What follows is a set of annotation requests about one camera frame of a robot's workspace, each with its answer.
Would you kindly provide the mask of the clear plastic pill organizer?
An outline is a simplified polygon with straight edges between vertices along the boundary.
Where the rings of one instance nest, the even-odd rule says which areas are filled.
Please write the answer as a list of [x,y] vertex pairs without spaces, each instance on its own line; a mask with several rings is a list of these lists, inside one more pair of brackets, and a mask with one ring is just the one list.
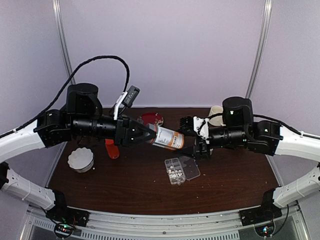
[[164,165],[171,185],[181,185],[201,175],[196,160],[191,157],[180,156],[166,159]]

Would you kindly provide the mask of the grey lid pill bottle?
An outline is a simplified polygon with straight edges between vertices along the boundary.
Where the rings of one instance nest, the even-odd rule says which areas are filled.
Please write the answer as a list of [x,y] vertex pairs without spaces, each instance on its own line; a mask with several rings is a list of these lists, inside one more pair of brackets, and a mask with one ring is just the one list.
[[146,126],[155,131],[155,137],[148,140],[147,143],[169,150],[179,150],[184,147],[185,137],[182,133],[151,123]]

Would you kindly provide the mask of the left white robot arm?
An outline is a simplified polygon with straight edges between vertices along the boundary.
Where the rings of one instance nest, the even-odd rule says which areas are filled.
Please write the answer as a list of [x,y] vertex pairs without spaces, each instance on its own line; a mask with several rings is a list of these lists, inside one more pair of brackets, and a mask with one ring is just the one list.
[[113,140],[117,146],[132,146],[153,139],[155,131],[128,116],[103,115],[98,87],[78,83],[67,88],[66,104],[61,109],[46,110],[20,130],[0,139],[0,189],[52,211],[61,222],[72,218],[63,193],[40,187],[15,172],[6,160],[42,148],[50,148],[76,137]]

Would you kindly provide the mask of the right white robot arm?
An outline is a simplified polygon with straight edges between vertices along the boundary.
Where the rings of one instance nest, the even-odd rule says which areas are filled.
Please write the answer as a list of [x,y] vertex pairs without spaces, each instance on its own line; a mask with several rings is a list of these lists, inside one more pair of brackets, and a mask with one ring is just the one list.
[[298,131],[272,117],[260,115],[254,120],[252,101],[232,96],[222,102],[223,111],[206,118],[186,116],[180,119],[178,132],[194,137],[193,146],[177,153],[196,160],[210,156],[217,148],[243,147],[267,156],[293,156],[320,161],[320,137]]

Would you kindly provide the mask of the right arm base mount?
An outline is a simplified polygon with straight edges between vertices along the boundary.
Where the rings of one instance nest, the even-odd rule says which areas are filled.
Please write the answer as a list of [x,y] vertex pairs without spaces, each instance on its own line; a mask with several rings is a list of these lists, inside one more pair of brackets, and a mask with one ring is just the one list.
[[275,190],[275,188],[272,188],[263,194],[260,206],[239,211],[243,226],[272,221],[282,216],[282,209],[274,205],[273,194]]

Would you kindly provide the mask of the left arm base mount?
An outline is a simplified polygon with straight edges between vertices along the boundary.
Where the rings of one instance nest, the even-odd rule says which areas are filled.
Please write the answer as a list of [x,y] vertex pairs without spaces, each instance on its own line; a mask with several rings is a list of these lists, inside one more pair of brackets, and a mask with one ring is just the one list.
[[62,192],[58,190],[52,190],[52,192],[55,197],[54,206],[46,210],[46,216],[57,222],[86,227],[90,213],[86,210],[68,207],[65,195]]

